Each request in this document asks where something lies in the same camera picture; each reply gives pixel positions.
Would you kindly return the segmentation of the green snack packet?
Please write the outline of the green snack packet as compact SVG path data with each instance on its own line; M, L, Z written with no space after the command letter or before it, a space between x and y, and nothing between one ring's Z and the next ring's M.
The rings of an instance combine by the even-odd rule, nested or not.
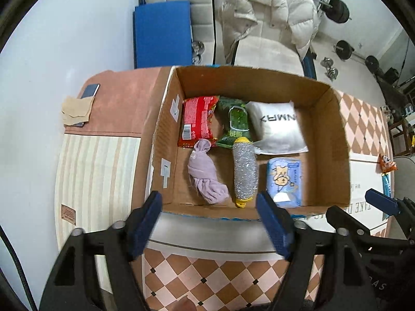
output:
M223 135L216 141L217 147L231 149L235 140L241 137L252 140L246 102L220 96L215 112L223 126Z

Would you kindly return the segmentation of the white padded chair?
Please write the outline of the white padded chair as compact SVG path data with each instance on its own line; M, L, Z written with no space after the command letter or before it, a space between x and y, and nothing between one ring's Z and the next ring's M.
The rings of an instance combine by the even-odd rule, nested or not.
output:
M248 36L240 40L235 47L232 64L305 75L294 46L262 37Z

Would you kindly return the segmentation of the white puffer jacket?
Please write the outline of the white puffer jacket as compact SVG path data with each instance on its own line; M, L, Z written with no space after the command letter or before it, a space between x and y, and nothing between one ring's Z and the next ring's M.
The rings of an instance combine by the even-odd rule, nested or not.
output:
M228 63L248 36L279 42L303 60L320 24L313 0L224 0L217 17Z

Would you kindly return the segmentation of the chrome dumbbell under bench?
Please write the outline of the chrome dumbbell under bench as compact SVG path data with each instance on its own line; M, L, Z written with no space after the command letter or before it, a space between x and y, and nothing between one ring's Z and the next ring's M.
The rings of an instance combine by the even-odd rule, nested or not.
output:
M192 48L192 64L193 65L200 65L202 61L202 54L205 51L205 45L201 41L192 41L191 43Z

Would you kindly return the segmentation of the blue foam pad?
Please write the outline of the blue foam pad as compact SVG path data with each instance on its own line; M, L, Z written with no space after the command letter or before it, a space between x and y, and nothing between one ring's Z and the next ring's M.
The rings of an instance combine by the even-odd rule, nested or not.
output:
M136 6L133 38L136 69L191 65L190 2L181 0Z

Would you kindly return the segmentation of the silver yellow scrub sponge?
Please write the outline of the silver yellow scrub sponge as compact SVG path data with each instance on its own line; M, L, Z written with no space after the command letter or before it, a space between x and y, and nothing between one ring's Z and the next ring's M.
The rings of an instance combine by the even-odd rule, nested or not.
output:
M233 144L234 192L235 204L244 209L248 202L253 201L258 191L258 165L255 148L246 137L237 138Z

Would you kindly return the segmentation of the black barbell weight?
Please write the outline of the black barbell weight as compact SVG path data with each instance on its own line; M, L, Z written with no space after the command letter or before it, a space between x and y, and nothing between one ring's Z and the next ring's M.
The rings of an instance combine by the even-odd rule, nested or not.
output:
M348 6L341 0L330 0L330 7L325 7L325 14L334 23L343 24L350 19Z

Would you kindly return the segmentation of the white leather bench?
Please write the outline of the white leather bench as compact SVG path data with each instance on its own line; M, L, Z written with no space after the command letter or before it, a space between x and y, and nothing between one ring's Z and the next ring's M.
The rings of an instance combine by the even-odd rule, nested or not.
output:
M171 2L181 0L139 0L141 3ZM215 0L187 0L190 3L192 40L204 45L200 64L212 65L216 55Z

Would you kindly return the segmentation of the white packaged towel pillow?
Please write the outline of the white packaged towel pillow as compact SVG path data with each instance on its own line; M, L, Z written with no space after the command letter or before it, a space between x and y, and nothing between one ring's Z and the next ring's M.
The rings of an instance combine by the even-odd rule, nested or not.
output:
M255 130L255 154L285 155L308 152L294 104L250 101L246 110Z

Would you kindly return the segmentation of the beige folded cloth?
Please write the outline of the beige folded cloth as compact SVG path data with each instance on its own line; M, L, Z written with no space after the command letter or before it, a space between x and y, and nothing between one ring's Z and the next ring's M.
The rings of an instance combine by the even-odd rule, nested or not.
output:
M63 124L74 126L82 122L88 122L94 100L94 96L86 98L67 97L61 105Z

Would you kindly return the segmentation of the orange snack bag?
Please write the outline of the orange snack bag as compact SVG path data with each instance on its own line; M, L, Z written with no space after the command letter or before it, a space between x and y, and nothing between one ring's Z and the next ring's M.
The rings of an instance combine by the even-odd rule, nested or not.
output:
M378 158L380 171L382 173L389 173L397 170L397 164L391 160L387 155L380 154Z

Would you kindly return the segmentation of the dark smartphone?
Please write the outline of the dark smartphone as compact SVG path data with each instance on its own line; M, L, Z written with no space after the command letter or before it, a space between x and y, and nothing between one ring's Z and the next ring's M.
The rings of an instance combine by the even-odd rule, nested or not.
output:
M98 92L100 87L99 83L93 83L93 84L89 84L87 85L87 87L85 88L84 92L81 95L81 99L83 98L88 98L88 97L92 97L95 96L96 93ZM84 120L83 122L78 122L76 124L74 124L75 127L83 127L87 122Z

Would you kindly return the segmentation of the red snack packet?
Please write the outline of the red snack packet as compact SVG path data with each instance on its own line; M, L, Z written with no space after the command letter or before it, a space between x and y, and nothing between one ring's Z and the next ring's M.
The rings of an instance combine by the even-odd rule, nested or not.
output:
M211 123L218 102L219 96L199 96L184 101L179 147L193 148L200 139L215 144L217 139L213 136Z

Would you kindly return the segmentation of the lilac knotted cloth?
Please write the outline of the lilac knotted cloth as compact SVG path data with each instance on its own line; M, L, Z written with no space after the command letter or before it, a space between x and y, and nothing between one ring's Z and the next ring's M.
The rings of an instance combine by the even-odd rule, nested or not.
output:
M221 204L229 198L228 187L219 182L213 160L207 155L211 142L199 139L189 157L188 174L192 186L209 204Z

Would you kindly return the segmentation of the long blue snack packet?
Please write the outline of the long blue snack packet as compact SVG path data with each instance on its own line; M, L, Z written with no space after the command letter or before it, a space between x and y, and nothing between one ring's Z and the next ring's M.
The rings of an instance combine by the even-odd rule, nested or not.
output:
M392 197L392 184L390 180L390 173L382 174L383 194L387 197Z

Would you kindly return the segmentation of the blue cartoon tissue pack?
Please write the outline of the blue cartoon tissue pack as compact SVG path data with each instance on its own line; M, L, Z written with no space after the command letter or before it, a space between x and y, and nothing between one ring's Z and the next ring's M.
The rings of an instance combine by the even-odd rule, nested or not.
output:
M285 209L301 206L301 161L283 157L270 159L267 163L266 191L277 206Z

